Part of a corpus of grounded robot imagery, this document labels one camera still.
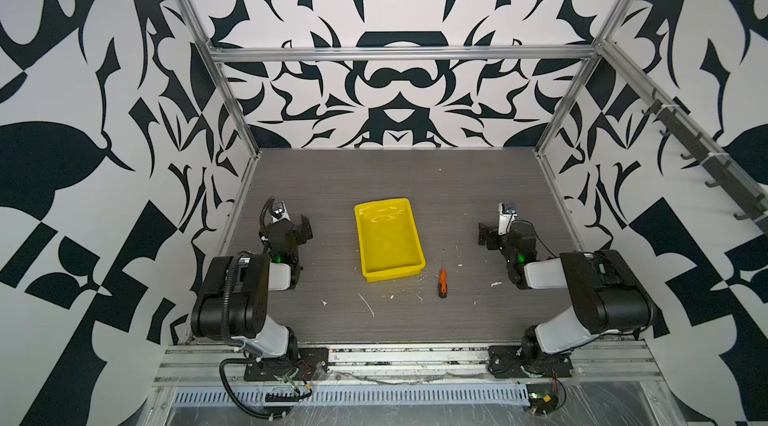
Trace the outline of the orange black screwdriver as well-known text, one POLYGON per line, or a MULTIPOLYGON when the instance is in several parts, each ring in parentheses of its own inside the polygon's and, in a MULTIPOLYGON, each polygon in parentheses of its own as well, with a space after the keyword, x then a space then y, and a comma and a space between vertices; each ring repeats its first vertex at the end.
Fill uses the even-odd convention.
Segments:
POLYGON ((448 294, 447 271, 444 265, 444 251, 441 251, 440 270, 438 276, 438 296, 445 299, 448 294))

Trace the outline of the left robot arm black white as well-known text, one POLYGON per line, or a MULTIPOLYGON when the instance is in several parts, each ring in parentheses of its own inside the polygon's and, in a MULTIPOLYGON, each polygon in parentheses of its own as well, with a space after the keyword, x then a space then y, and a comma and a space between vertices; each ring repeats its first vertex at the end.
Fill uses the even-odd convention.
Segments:
POLYGON ((244 251, 212 260, 192 310, 191 332, 263 361, 294 363, 295 334, 269 316, 268 296, 298 285, 299 247, 313 238, 311 223, 304 215, 298 223, 282 217, 267 225, 260 238, 260 254, 244 251))

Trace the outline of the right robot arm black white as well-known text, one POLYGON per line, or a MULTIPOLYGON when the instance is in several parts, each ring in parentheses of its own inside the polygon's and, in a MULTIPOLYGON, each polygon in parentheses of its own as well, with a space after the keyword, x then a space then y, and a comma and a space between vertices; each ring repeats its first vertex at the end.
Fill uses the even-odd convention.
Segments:
POLYGON ((619 252, 576 251, 539 260, 537 240, 534 226, 524 221, 478 225, 478 244, 501 253, 518 289, 565 290, 571 302, 528 327, 519 346, 491 346, 488 371, 494 377, 568 377, 576 349, 604 336, 637 338, 654 325, 657 307, 619 252))

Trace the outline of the yellow plastic bin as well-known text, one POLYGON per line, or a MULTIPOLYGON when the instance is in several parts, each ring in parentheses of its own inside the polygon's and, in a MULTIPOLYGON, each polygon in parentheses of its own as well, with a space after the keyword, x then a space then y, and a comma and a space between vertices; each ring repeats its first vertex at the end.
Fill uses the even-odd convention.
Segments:
POLYGON ((407 198, 354 207, 362 275, 368 283, 418 276, 426 266, 407 198))

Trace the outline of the green circuit board right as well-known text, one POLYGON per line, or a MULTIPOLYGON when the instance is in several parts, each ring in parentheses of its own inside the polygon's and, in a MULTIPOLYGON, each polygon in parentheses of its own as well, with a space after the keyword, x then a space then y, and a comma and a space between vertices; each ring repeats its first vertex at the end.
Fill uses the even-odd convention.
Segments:
POLYGON ((558 411, 567 401, 567 390, 551 384, 529 384, 527 386, 529 405, 524 410, 534 416, 548 417, 558 411))

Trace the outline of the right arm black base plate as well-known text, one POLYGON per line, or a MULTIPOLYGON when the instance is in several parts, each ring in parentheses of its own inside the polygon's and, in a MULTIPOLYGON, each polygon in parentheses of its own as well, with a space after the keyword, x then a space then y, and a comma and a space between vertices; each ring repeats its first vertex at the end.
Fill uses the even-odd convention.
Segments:
POLYGON ((497 379, 572 376, 569 353, 549 355, 537 349, 525 352, 522 346, 517 345, 494 345, 488 348, 488 355, 487 371, 497 379))

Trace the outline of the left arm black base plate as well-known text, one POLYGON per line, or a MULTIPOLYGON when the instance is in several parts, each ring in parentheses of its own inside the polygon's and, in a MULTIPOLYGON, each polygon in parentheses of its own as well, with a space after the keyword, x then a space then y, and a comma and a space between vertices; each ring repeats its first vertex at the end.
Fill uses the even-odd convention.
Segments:
POLYGON ((328 348, 298 348, 285 355, 256 361, 245 369, 246 382, 277 381, 291 378, 294 381, 312 381, 328 370, 328 348))

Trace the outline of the aluminium front rail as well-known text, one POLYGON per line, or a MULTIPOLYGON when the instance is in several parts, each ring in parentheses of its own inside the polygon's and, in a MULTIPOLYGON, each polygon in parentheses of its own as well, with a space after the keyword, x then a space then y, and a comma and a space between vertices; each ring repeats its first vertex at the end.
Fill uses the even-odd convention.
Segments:
MULTIPOLYGON (((518 345, 489 343, 302 344, 297 380, 347 380, 403 383, 440 380, 491 380, 497 372, 507 378, 535 380, 512 360, 518 345)), ((240 356, 226 346, 188 345, 166 350, 152 382, 154 386, 206 386, 220 382, 218 367, 240 356)), ((576 349, 554 367, 561 380, 661 381, 659 366, 643 341, 599 340, 576 349)))

